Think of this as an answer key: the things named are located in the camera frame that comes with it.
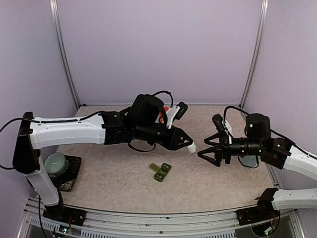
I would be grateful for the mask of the small white bottle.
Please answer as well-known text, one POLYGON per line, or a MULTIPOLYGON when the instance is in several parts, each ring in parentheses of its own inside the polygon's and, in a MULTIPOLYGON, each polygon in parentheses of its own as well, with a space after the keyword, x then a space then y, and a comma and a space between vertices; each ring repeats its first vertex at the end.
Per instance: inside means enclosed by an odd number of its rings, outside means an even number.
POLYGON ((192 143, 191 145, 188 145, 188 146, 187 146, 187 149, 188 149, 188 151, 189 151, 190 153, 195 153, 196 150, 197 150, 197 146, 196 146, 195 143, 192 143))

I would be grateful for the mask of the green pill organizer box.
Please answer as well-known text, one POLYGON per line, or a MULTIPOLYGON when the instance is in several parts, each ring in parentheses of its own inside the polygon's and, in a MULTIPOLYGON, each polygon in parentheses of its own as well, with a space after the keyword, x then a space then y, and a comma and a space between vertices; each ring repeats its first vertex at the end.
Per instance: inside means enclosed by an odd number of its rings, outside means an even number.
POLYGON ((170 172, 172 166, 167 163, 163 163, 161 166, 151 163, 149 169, 155 172, 154 179, 158 182, 163 182, 167 174, 170 172))

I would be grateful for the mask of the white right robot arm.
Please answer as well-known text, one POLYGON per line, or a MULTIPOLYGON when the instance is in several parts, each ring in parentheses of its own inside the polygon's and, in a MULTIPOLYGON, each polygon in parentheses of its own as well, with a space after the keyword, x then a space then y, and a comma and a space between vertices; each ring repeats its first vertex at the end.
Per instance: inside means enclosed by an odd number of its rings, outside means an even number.
MULTIPOLYGON (((198 156, 220 167, 221 162, 231 162, 232 156, 255 156, 262 162, 280 170, 297 172, 313 180, 317 179, 317 157, 296 145, 290 139, 273 138, 270 119, 259 113, 246 116, 245 137, 231 137, 226 129, 224 117, 214 115, 212 121, 217 133, 206 138, 209 148, 199 151, 198 156)), ((264 220, 273 210, 315 209, 317 207, 316 188, 284 190, 268 188, 259 197, 253 215, 264 220)))

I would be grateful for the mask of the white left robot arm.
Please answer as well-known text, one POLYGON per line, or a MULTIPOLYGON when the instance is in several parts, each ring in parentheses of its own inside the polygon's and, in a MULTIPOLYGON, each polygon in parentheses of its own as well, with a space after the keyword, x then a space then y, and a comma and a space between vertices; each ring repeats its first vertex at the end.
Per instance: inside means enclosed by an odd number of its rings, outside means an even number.
POLYGON ((58 189, 45 171, 41 149, 68 144, 130 144, 132 140, 141 140, 169 151, 186 147, 194 153, 197 148, 194 140, 173 126, 187 109, 180 102, 165 110, 163 101, 155 95, 140 94, 132 106, 119 112, 98 111, 85 117, 61 119, 35 118, 32 112, 26 112, 19 119, 12 165, 24 174, 50 213, 63 221, 69 216, 69 209, 62 204, 58 189))

